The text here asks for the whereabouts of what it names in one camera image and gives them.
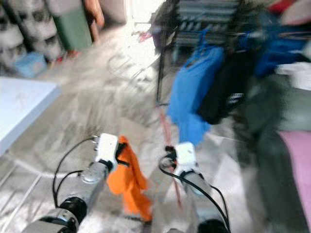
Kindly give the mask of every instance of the marble floor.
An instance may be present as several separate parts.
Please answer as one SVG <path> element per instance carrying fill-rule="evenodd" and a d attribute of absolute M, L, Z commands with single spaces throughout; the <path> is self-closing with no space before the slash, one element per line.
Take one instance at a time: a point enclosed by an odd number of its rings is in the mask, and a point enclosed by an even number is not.
<path fill-rule="evenodd" d="M 106 187 L 79 232 L 187 230 L 186 208 L 179 209 L 171 178 L 157 169 L 165 140 L 155 106 L 156 58 L 152 41 L 138 44 L 128 28 L 117 27 L 103 32 L 100 42 L 80 56 L 37 78 L 59 84 L 62 95 L 0 158 L 0 233 L 19 233 L 52 209 L 51 175 L 59 159 L 79 140 L 101 132 L 129 138 L 152 184 L 146 194 L 153 200 L 154 218 L 149 228 L 123 218 L 121 197 Z M 165 70 L 162 96 L 166 100 L 175 72 L 175 68 Z M 228 117 L 206 133 L 196 148 L 198 163 L 205 179 L 225 196 L 231 231 L 267 232 L 253 154 L 236 136 L 233 124 Z M 177 143 L 178 129 L 171 126 L 171 130 Z M 65 161 L 61 172 L 85 168 L 94 153 L 93 145 L 86 143 Z"/>

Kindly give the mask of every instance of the pink mat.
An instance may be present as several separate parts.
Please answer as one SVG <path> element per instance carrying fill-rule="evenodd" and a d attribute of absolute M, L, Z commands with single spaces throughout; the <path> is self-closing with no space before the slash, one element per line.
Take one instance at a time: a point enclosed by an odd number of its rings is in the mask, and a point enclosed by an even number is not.
<path fill-rule="evenodd" d="M 294 180 L 311 231 L 311 132 L 280 132 L 291 154 Z"/>

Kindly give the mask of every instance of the blue box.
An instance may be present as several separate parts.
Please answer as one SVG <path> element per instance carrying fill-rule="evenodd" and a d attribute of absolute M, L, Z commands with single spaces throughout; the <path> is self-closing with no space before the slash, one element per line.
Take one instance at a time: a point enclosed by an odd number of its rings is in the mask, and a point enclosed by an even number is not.
<path fill-rule="evenodd" d="M 33 78 L 47 69 L 44 55 L 37 52 L 30 52 L 13 63 L 14 69 L 26 78 Z"/>

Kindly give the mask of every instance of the white table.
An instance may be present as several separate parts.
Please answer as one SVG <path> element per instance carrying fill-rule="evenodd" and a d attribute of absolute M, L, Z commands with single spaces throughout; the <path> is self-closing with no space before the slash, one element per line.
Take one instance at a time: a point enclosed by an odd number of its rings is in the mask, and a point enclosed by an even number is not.
<path fill-rule="evenodd" d="M 60 93 L 54 83 L 0 77 L 0 156 Z"/>

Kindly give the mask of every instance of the orange towel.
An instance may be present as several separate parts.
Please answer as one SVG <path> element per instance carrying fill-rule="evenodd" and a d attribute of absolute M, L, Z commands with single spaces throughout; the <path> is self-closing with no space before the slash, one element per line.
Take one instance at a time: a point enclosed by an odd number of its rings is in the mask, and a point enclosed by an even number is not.
<path fill-rule="evenodd" d="M 140 171 L 138 160 L 132 151 L 128 140 L 120 136 L 119 143 L 127 144 L 119 155 L 119 159 L 130 164 L 130 167 L 118 165 L 112 172 L 107 183 L 113 194 L 123 194 L 125 211 L 129 214 L 140 214 L 144 221 L 152 219 L 151 201 L 141 193 L 148 188 L 147 180 Z"/>

